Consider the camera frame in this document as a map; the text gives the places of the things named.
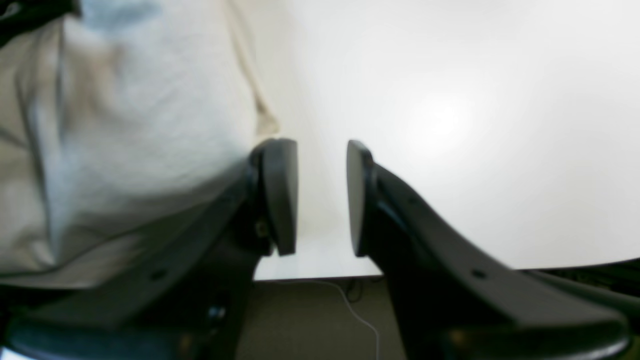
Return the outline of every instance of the gray fabric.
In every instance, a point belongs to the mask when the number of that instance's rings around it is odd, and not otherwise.
[[[258,126],[221,0],[81,5],[0,49],[1,275],[148,242],[140,229],[211,200],[276,129]]]

